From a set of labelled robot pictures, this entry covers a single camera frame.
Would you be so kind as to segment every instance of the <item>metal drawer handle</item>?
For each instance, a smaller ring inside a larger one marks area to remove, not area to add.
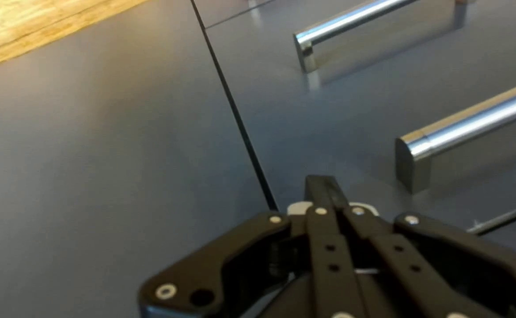
[[[306,72],[316,68],[313,45],[336,37],[350,28],[361,26],[371,19],[376,19],[387,12],[398,10],[415,0],[375,0],[359,8],[339,14],[329,21],[315,24],[304,31],[293,33],[299,61]]]
[[[430,185],[431,160],[458,144],[516,120],[516,88],[467,107],[396,141],[396,174],[408,190]]]

